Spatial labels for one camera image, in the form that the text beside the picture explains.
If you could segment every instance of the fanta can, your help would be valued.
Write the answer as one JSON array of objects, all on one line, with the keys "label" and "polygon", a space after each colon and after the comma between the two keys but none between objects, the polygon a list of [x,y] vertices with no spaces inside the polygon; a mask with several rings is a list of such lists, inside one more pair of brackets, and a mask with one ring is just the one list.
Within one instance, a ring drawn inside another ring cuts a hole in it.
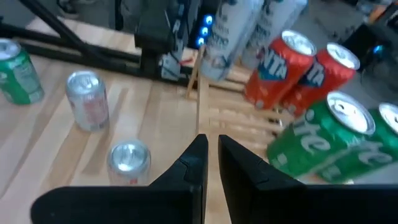
[{"label": "fanta can", "polygon": [[273,108],[312,66],[317,49],[306,36],[285,30],[268,49],[251,75],[244,96],[259,109]]}]

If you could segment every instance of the wooden slat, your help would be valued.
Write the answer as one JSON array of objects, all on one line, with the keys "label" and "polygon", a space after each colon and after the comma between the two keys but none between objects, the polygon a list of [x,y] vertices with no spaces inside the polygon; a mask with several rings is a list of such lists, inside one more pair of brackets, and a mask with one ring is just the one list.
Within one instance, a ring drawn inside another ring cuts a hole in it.
[{"label": "wooden slat", "polygon": [[249,131],[238,131],[231,128],[211,128],[211,133],[215,135],[225,134],[238,141],[244,139],[246,141],[258,142],[260,144],[269,144],[275,137],[269,134],[256,134]]},{"label": "wooden slat", "polygon": [[276,133],[280,133],[284,129],[283,127],[281,127],[277,124],[271,124],[271,123],[268,123],[265,121],[239,119],[230,114],[219,114],[219,113],[212,113],[212,112],[210,112],[210,121],[220,121],[220,122],[225,122],[225,123],[229,123],[229,124],[237,124],[237,125],[242,125],[242,126],[245,126],[248,128],[265,129],[267,131],[273,131]]},{"label": "wooden slat", "polygon": [[224,80],[224,81],[220,81],[220,82],[210,81],[210,86],[215,86],[215,87],[223,88],[226,90],[232,90],[232,91],[236,91],[239,93],[243,93],[243,89],[244,89],[244,85],[242,83],[231,82],[228,80]]},{"label": "wooden slat", "polygon": [[209,82],[205,77],[198,77],[197,134],[206,134],[209,129]]},{"label": "wooden slat", "polygon": [[251,114],[259,118],[281,119],[282,121],[290,121],[292,119],[291,115],[287,113],[276,113],[272,110],[257,110],[253,104],[247,101],[212,98],[209,101],[209,106],[211,108],[239,111],[241,113]]},{"label": "wooden slat", "polygon": [[234,82],[247,83],[249,81],[252,71],[242,68],[240,66],[234,66],[229,73],[227,79]]}]

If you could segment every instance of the sprite can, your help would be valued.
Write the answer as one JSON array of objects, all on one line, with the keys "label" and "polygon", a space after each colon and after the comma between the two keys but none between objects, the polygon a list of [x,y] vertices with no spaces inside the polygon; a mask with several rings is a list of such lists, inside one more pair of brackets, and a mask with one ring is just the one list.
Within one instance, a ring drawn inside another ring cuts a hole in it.
[{"label": "sprite can", "polygon": [[15,41],[0,39],[0,88],[7,101],[26,105],[44,97],[27,52]]},{"label": "sprite can", "polygon": [[372,136],[366,136],[357,146],[332,164],[317,172],[331,183],[341,183],[388,166],[398,160],[398,106],[382,103],[369,110],[376,124]]},{"label": "sprite can", "polygon": [[370,113],[352,97],[338,91],[315,103],[267,148],[269,162],[300,178],[335,161],[344,149],[373,134]]}]

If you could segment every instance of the silver can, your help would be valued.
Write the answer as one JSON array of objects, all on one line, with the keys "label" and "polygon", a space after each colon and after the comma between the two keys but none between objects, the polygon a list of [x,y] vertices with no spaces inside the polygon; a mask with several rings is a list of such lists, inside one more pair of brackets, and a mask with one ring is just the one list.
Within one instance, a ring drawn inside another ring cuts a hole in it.
[{"label": "silver can", "polygon": [[148,183],[150,151],[140,140],[117,144],[108,154],[111,185],[145,185]]},{"label": "silver can", "polygon": [[256,28],[243,50],[242,64],[251,70],[256,69],[260,64],[261,48],[268,48],[283,30],[291,28],[307,4],[308,0],[266,0]]},{"label": "silver can", "polygon": [[222,0],[206,43],[200,73],[226,78],[254,30],[264,0]]},{"label": "silver can", "polygon": [[72,73],[67,79],[66,93],[81,129],[96,131],[109,124],[105,83],[95,72]]}]

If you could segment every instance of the black bracket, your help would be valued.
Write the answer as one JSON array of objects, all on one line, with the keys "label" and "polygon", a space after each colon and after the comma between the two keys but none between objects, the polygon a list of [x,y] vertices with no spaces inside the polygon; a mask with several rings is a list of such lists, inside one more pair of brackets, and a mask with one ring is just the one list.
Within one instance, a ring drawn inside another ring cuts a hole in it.
[{"label": "black bracket", "polygon": [[[147,70],[147,65],[142,65],[140,67],[131,66],[131,63],[141,64],[141,55],[129,54],[85,43],[65,24],[60,22],[55,15],[38,2],[38,0],[19,1],[59,34],[59,37],[56,37],[5,24],[2,22],[2,17],[0,17],[0,37],[10,39],[18,37],[19,39],[34,40],[39,43],[38,45],[34,45],[23,41],[21,42],[22,47],[30,54],[100,68],[112,72],[125,73],[135,77],[149,78],[151,80],[159,80],[181,86],[188,85],[189,80],[187,78],[172,81],[162,78],[158,71]],[[49,45],[72,49],[75,53],[55,50],[54,47]],[[181,73],[190,75],[191,72],[192,68],[190,67],[181,68]]]}]

